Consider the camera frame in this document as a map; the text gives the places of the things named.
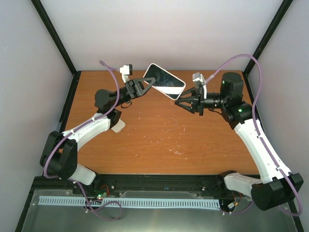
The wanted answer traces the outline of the black smartphone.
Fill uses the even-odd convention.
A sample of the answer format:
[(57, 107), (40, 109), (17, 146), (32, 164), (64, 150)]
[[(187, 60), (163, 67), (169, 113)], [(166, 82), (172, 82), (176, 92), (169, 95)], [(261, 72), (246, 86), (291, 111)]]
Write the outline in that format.
[(184, 87), (185, 82), (156, 64), (151, 64), (144, 78), (155, 78), (154, 87)]

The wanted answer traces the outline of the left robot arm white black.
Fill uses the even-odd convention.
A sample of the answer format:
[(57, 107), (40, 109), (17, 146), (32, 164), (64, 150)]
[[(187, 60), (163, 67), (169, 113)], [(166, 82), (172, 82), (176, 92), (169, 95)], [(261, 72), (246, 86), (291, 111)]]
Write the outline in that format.
[(50, 133), (40, 159), (43, 175), (80, 182), (89, 194), (98, 193), (100, 182), (95, 179), (97, 174), (78, 163), (78, 151), (97, 135), (108, 130), (118, 133), (124, 128), (121, 111), (116, 107), (145, 95), (155, 83), (155, 78), (147, 78), (149, 85), (146, 87), (143, 81), (143, 78), (129, 80), (115, 92), (98, 90), (95, 93), (98, 111), (90, 119), (71, 130)]

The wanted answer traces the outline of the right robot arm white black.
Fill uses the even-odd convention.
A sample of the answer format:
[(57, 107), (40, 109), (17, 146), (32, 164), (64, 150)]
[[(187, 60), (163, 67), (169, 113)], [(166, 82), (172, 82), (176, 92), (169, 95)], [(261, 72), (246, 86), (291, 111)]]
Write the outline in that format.
[(253, 108), (243, 100), (244, 82), (235, 72), (224, 73), (220, 91), (207, 91), (204, 76), (193, 74), (195, 87), (183, 92), (175, 104), (190, 113), (203, 115), (204, 109), (220, 109), (222, 117), (247, 147), (260, 177), (258, 179), (226, 171), (218, 175), (220, 190), (239, 192), (262, 211), (278, 207), (296, 198), (304, 181), (281, 161), (264, 134)]

